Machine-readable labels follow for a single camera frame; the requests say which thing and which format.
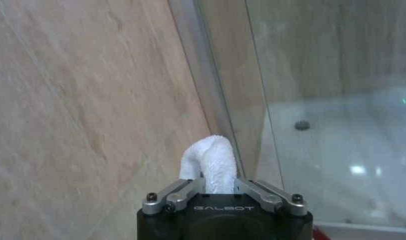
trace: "red object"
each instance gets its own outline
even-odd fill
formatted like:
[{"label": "red object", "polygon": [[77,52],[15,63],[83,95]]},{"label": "red object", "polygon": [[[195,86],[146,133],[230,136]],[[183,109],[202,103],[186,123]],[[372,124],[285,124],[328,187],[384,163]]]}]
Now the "red object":
[{"label": "red object", "polygon": [[313,238],[314,240],[332,240],[317,227],[313,229]]}]

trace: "silver metal bracket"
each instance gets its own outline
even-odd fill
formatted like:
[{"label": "silver metal bracket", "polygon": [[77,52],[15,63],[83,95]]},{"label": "silver metal bracket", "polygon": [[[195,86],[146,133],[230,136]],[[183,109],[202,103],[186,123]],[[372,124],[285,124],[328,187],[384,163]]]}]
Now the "silver metal bracket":
[{"label": "silver metal bracket", "polygon": [[[205,193],[205,178],[195,180],[179,179],[159,193],[149,193],[142,201],[142,212],[154,215],[163,209],[169,213],[187,208],[187,203],[198,193]],[[283,208],[294,216],[308,215],[308,202],[300,194],[290,195],[282,189],[259,180],[253,182],[245,178],[237,178],[234,193],[249,195],[270,213],[277,213]]]},{"label": "silver metal bracket", "polygon": [[158,194],[155,194],[155,199],[143,199],[142,201],[142,212],[147,215],[158,214],[166,205],[166,198],[173,193],[181,190],[189,181],[185,179],[179,179],[171,185],[167,186]]},{"label": "silver metal bracket", "polygon": [[185,188],[167,196],[167,205],[171,207],[170,212],[178,212],[187,207],[187,202],[198,194],[205,192],[205,178],[194,180]]},{"label": "silver metal bracket", "polygon": [[277,213],[283,207],[294,216],[308,215],[308,202],[300,194],[290,195],[263,180],[251,182],[237,178],[234,185],[234,193],[247,194],[267,212]]},{"label": "silver metal bracket", "polygon": [[195,180],[179,179],[169,185],[159,193],[149,193],[142,201],[142,212],[154,215],[162,212],[166,206],[177,212],[187,207],[189,200],[205,192],[205,178]]}]

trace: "white shower floor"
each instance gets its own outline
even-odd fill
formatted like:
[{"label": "white shower floor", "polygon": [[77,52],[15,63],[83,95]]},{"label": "white shower floor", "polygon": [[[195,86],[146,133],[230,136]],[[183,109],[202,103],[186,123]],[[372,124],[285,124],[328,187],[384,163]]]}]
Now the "white shower floor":
[{"label": "white shower floor", "polygon": [[406,87],[275,103],[270,114],[275,148],[267,117],[257,178],[278,184],[279,162],[317,220],[406,226]]}]

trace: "tiled wall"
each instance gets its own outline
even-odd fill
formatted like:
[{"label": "tiled wall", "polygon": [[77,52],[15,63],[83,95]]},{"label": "tiled wall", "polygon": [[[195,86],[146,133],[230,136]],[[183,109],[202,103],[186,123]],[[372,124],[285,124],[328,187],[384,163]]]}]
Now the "tiled wall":
[{"label": "tiled wall", "polygon": [[209,134],[167,0],[0,0],[0,239],[134,239]]}]

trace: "bathroom wall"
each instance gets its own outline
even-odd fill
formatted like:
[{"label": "bathroom wall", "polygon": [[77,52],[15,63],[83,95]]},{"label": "bathroom wall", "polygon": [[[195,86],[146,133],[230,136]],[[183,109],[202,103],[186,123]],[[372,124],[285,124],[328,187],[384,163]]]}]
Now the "bathroom wall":
[{"label": "bathroom wall", "polygon": [[254,179],[267,106],[246,4],[237,0],[198,2],[243,170]]},{"label": "bathroom wall", "polygon": [[406,86],[406,0],[255,0],[270,103]]},{"label": "bathroom wall", "polygon": [[209,134],[167,0],[0,0],[0,239],[134,239]]}]

